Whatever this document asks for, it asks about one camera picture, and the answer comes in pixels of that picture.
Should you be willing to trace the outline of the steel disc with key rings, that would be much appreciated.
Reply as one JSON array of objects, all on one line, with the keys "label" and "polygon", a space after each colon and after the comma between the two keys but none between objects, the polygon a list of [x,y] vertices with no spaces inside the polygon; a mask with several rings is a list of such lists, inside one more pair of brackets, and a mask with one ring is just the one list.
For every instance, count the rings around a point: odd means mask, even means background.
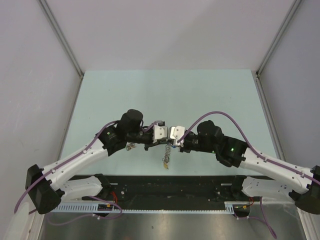
[{"label": "steel disc with key rings", "polygon": [[172,150],[172,145],[170,143],[167,143],[165,145],[164,157],[162,158],[162,161],[165,164],[168,164],[170,162],[171,150]]}]

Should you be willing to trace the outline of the yellow tag key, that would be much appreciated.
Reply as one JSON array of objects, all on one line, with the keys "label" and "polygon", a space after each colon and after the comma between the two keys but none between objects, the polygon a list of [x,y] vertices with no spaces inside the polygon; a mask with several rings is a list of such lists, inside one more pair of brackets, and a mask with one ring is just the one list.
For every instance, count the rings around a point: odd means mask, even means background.
[{"label": "yellow tag key", "polygon": [[164,162],[164,163],[163,163],[163,167],[164,167],[166,170],[168,170],[168,169],[169,169],[168,163],[167,163],[167,162]]}]

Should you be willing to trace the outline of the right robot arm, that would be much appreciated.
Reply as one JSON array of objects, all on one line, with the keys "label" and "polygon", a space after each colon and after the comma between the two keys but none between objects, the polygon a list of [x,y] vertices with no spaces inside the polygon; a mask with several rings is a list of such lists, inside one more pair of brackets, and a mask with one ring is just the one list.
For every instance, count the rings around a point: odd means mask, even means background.
[{"label": "right robot arm", "polygon": [[170,138],[180,152],[213,153],[226,167],[260,173],[267,178],[258,182],[250,176],[237,176],[230,194],[242,201],[245,197],[288,200],[307,213],[320,213],[320,167],[291,164],[257,151],[245,141],[226,136],[211,120],[200,123],[197,132],[182,126],[171,127]]}]

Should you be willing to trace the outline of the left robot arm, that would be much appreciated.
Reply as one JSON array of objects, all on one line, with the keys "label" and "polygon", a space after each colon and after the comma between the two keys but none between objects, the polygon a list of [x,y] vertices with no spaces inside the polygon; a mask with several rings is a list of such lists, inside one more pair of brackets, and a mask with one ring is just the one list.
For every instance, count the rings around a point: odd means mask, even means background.
[{"label": "left robot arm", "polygon": [[102,174],[82,180],[72,178],[84,168],[127,147],[128,143],[143,144],[145,148],[166,144],[168,127],[162,120],[143,125],[143,114],[129,109],[121,119],[105,124],[85,146],[70,156],[54,163],[27,169],[25,192],[34,211],[40,215],[53,211],[60,203],[82,197],[105,200],[110,196],[111,185]]}]

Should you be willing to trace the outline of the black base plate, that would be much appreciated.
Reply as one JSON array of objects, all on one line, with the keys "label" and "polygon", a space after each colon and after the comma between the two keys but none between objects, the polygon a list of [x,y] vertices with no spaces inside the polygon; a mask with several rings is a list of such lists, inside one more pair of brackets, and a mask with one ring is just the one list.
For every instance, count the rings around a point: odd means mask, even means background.
[{"label": "black base plate", "polygon": [[225,202],[252,204],[240,192],[242,176],[104,175],[108,181],[95,197],[115,200],[123,210],[223,210]]}]

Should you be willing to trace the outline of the aluminium rail right side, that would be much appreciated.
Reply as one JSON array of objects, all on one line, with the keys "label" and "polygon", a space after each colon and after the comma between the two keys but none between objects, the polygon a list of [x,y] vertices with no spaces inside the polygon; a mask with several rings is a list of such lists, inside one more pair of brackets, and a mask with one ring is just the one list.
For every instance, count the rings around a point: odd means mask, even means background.
[{"label": "aluminium rail right side", "polygon": [[251,73],[252,73],[253,80],[254,80],[254,83],[256,86],[257,94],[260,99],[260,103],[262,106],[264,117],[265,117],[267,125],[268,125],[268,130],[269,130],[269,133],[271,136],[271,140],[272,140],[272,144],[273,144],[276,156],[279,159],[286,162],[287,160],[286,160],[285,154],[283,152],[282,144],[281,144],[281,141],[280,141],[277,129],[276,129],[274,118],[272,116],[272,112],[271,112],[265,91],[262,86],[260,76],[255,71],[252,71]]}]

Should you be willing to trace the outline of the left aluminium frame post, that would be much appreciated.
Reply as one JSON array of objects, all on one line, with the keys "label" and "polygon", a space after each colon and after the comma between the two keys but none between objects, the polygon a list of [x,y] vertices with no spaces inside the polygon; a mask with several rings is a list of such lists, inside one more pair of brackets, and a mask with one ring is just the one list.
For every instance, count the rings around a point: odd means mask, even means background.
[{"label": "left aluminium frame post", "polygon": [[80,77],[80,79],[83,79],[84,71],[81,69],[80,64],[78,63],[76,56],[68,43],[67,38],[65,37],[65,34],[63,33],[50,5],[48,4],[47,0],[37,0],[36,1],[38,5],[40,6],[45,18],[47,19],[50,27],[52,28],[56,38],[58,39],[62,49],[64,50],[67,58],[71,62],[74,70],[76,71],[77,75]]}]

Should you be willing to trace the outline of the aluminium frame post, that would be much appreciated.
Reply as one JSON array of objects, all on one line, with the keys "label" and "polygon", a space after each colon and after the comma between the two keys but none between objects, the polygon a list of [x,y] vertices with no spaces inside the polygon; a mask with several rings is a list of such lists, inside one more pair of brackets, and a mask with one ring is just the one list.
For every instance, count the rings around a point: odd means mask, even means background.
[{"label": "aluminium frame post", "polygon": [[56,38],[58,39],[62,49],[64,50],[67,58],[71,62],[74,70],[76,71],[77,75],[80,77],[80,79],[83,79],[84,71],[81,69],[80,64],[78,63],[76,56],[68,43],[67,38],[65,37],[65,34],[63,33],[50,5],[48,4],[47,0],[37,0],[36,1],[38,5],[40,6],[45,18],[47,19],[50,27],[52,28]]},{"label": "aluminium frame post", "polygon": [[295,18],[296,14],[298,13],[301,5],[304,3],[304,0],[294,0],[292,5],[290,6],[287,14],[285,15],[285,18],[283,22],[281,23],[277,33],[275,34],[275,37],[273,38],[271,45],[269,46],[267,52],[265,53],[261,63],[259,64],[257,70],[255,71],[255,74],[259,77],[262,72],[264,71],[267,63],[272,58],[275,50],[277,49],[278,45],[280,44],[280,41],[282,40],[283,36],[285,35],[287,29],[289,28],[291,22]]}]

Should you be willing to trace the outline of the right aluminium frame post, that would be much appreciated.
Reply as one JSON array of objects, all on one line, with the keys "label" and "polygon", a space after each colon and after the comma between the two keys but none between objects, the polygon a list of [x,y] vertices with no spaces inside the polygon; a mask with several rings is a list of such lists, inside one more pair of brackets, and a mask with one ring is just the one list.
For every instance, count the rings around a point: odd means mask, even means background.
[{"label": "right aluminium frame post", "polygon": [[265,53],[261,63],[259,64],[257,70],[255,71],[255,74],[259,77],[262,72],[264,71],[267,63],[272,58],[275,50],[277,49],[278,45],[280,44],[280,41],[282,40],[283,36],[285,35],[287,29],[289,28],[291,22],[295,18],[296,14],[298,13],[301,5],[304,3],[304,0],[294,0],[292,5],[290,6],[287,14],[285,15],[285,18],[283,22],[281,23],[277,33],[275,34],[275,37],[273,38],[271,45],[269,46],[267,52]]}]

